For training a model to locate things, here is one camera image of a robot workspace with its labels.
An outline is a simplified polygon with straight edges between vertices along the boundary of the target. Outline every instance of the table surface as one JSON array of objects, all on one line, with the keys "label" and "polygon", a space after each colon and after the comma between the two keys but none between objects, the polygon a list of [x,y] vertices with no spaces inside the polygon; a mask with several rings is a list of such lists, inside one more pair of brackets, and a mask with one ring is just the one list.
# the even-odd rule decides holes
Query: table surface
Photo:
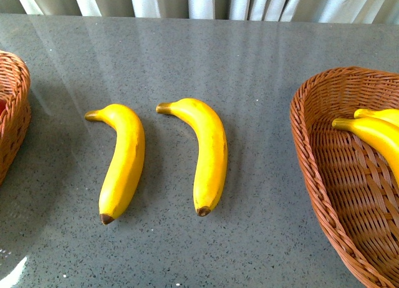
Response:
[{"label": "table surface", "polygon": [[[0,187],[0,286],[362,287],[322,232],[289,105],[338,66],[399,72],[387,25],[0,15],[0,49],[31,72],[32,122]],[[221,201],[198,217],[192,129],[155,107],[200,98],[229,147]],[[124,215],[98,199],[116,135],[84,113],[123,103],[146,157]]]}]

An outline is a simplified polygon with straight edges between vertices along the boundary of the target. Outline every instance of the banana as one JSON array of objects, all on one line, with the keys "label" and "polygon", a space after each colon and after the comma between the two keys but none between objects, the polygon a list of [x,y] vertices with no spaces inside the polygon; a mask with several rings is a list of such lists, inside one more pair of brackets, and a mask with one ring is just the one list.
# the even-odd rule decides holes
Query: banana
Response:
[{"label": "banana", "polygon": [[395,179],[399,182],[399,127],[374,117],[336,118],[332,126],[354,133],[376,149],[387,161]]},{"label": "banana", "polygon": [[115,151],[99,199],[100,219],[109,224],[130,204],[141,177],[145,134],[137,114],[121,104],[111,104],[85,114],[88,121],[103,121],[117,133]]},{"label": "banana", "polygon": [[370,110],[360,108],[353,114],[354,118],[373,117],[390,122],[399,127],[399,109],[388,108],[383,110]]},{"label": "banana", "polygon": [[222,121],[210,106],[194,98],[160,103],[156,112],[180,118],[196,133],[198,161],[193,200],[197,215],[206,216],[219,202],[226,179],[228,148]]}]

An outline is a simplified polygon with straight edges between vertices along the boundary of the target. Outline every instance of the woven basket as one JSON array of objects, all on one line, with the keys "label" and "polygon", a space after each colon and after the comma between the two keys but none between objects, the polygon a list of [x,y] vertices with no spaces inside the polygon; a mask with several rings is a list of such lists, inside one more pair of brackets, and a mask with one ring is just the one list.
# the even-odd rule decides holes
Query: woven basket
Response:
[{"label": "woven basket", "polygon": [[0,185],[13,162],[31,121],[28,101],[31,79],[25,63],[15,54],[0,50]]},{"label": "woven basket", "polygon": [[339,67],[313,76],[292,99],[292,135],[312,207],[344,264],[367,287],[399,287],[398,185],[377,151],[331,126],[358,108],[399,108],[399,74]]}]

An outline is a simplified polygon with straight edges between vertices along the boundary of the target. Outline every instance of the white curtain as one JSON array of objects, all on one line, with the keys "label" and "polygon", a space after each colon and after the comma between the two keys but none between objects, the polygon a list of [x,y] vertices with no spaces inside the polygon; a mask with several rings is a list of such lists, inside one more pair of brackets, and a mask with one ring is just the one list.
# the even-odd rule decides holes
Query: white curtain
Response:
[{"label": "white curtain", "polygon": [[0,12],[399,24],[399,0],[0,0]]}]

